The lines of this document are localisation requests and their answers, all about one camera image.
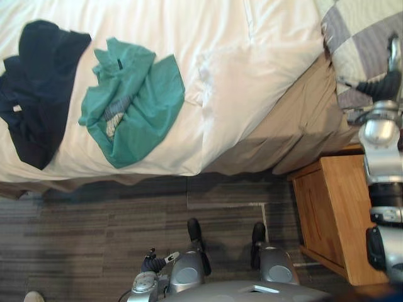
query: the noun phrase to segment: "wooden nightstand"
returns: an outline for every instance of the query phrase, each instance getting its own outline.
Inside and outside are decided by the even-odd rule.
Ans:
[[[387,282],[366,258],[373,226],[362,155],[322,157],[290,175],[301,221],[301,251],[352,285]]]

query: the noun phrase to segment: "floor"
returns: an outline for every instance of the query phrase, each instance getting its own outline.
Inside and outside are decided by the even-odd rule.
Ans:
[[[185,251],[188,218],[201,224],[212,275],[207,282],[256,279],[249,266],[253,225],[290,253],[301,284],[332,294],[350,285],[303,256],[290,184],[269,171],[227,177],[156,177],[124,186],[99,182],[73,193],[0,198],[0,302],[29,290],[47,302],[116,301],[132,285],[145,253]]]

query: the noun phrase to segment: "checkered pillow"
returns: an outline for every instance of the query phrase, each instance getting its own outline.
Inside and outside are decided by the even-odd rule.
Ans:
[[[396,31],[403,42],[403,0],[316,0],[316,4],[336,75],[357,81],[384,76],[388,37]],[[337,93],[341,108],[371,103],[368,96],[341,84]]]

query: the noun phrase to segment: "white bed sheet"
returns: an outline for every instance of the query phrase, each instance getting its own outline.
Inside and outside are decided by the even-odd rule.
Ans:
[[[323,51],[313,0],[2,0],[0,16],[2,59],[18,53],[22,28],[37,19],[93,39],[77,68],[64,139],[44,170],[19,160],[0,119],[0,181],[6,182],[195,175],[245,138]],[[86,89],[97,85],[93,50],[105,49],[112,36],[147,47],[157,60],[173,53],[186,88],[164,141],[122,169],[108,163],[77,122]]]

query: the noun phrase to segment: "shoe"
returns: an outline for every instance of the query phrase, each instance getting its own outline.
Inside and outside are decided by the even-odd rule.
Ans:
[[[45,302],[42,295],[36,291],[30,291],[26,294],[24,302]]]

